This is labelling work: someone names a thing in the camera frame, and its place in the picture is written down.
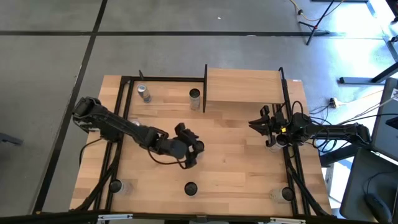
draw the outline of black monitor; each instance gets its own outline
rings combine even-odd
[[[388,78],[381,103],[398,94],[398,80]],[[378,114],[398,113],[398,97],[379,108]],[[372,133],[372,149],[398,161],[398,116],[378,116]]]

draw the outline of wooden tabletop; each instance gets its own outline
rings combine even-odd
[[[121,76],[104,76],[98,98],[110,111],[114,109],[120,79]],[[273,85],[278,85],[277,80],[280,85],[279,77],[273,79]],[[144,103],[137,94],[136,86],[140,83],[147,85],[152,96],[149,104]],[[288,86],[290,100],[301,101],[308,113],[302,82],[288,80]],[[282,151],[268,151],[265,137],[248,127],[248,121],[260,117],[259,110],[264,103],[212,101],[208,92],[206,113],[192,111],[188,97],[192,88],[203,93],[202,83],[134,82],[129,120],[138,119],[141,124],[163,129],[171,138],[175,136],[174,127],[183,122],[199,135],[205,143],[205,151],[198,157],[195,167],[183,170],[178,165],[155,163],[146,150],[126,136],[118,179],[130,182],[132,192],[128,196],[115,195],[112,211],[292,216],[290,204],[274,203],[268,195],[272,189],[287,186]],[[99,133],[90,133],[87,141],[98,138]],[[96,185],[105,146],[106,141],[99,141],[85,149],[70,208],[79,206]],[[330,213],[318,152],[308,145],[300,147],[300,153],[306,185],[317,202]],[[175,161],[168,156],[154,156],[163,162]],[[185,194],[183,188],[187,182],[197,184],[196,195],[190,197]],[[104,207],[107,191],[105,187],[101,208]],[[301,197],[298,196],[297,200],[302,212]]]

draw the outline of wooden board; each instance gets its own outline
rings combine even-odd
[[[99,94],[109,109],[114,106],[112,99],[113,104],[116,101],[118,80],[119,76],[105,76]],[[150,104],[145,104],[137,94],[138,83],[148,86],[152,95]],[[288,84],[291,100],[300,100],[306,110],[302,83],[289,80]],[[192,111],[188,98],[191,88],[202,92],[203,84],[134,83],[130,120],[138,119],[144,125],[163,129],[171,138],[175,136],[175,125],[183,122],[205,143],[205,152],[195,167],[182,170],[178,165],[155,163],[132,138],[124,138],[118,178],[129,181],[133,190],[128,196],[115,195],[112,211],[291,216],[290,204],[273,203],[268,196],[270,190],[287,186],[282,151],[269,152],[265,138],[248,127],[248,121],[259,118],[264,104],[208,101],[206,113]],[[96,138],[98,133],[91,133],[88,141]],[[97,183],[105,145],[105,141],[100,141],[86,148],[71,208],[79,206]],[[300,152],[307,187],[318,203],[331,212],[317,150],[305,146]],[[171,157],[154,156],[163,162],[174,161]],[[183,191],[190,181],[198,185],[198,193],[193,197]],[[298,206],[302,211],[300,197]]]
[[[209,68],[208,101],[283,103],[278,71]]]

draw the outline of concrete floor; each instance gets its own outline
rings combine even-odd
[[[328,3],[299,0],[308,17]],[[0,1],[0,30],[92,30],[100,0]],[[330,97],[351,101],[380,90],[342,86],[338,77],[373,77],[394,63],[382,30],[365,3],[344,3],[321,29],[349,38],[316,37],[97,37],[80,96],[97,96],[103,75],[201,77],[204,64],[276,70],[301,79],[311,108]],[[288,0],[109,0],[100,30],[228,30],[297,32]],[[0,144],[0,216],[29,213],[55,133],[70,96],[88,37],[0,36],[0,132],[24,140]],[[358,109],[330,112],[332,123]],[[44,211],[68,209],[86,134],[70,125]]]

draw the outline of tripod stand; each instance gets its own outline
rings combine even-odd
[[[331,0],[331,3],[329,4],[328,8],[327,8],[326,11],[323,13],[323,15],[321,16],[321,18],[319,18],[319,20],[318,20],[318,22],[317,22],[317,24],[316,24],[315,26],[313,26],[313,25],[311,25],[311,24],[307,24],[307,23],[305,23],[305,22],[301,22],[301,21],[298,22],[299,24],[303,24],[303,25],[306,25],[306,26],[312,28],[310,38],[308,38],[306,45],[309,45],[309,44],[310,44],[312,37],[315,35],[315,32],[316,32],[317,29],[318,29],[319,23],[321,23],[322,19],[324,18],[324,16],[326,15],[326,13],[329,11],[329,9],[330,9],[331,5],[334,3],[334,1],[335,1],[335,0]],[[303,11],[302,11],[302,10],[299,10],[299,11],[298,11],[298,14],[301,15],[301,13],[303,13]]]

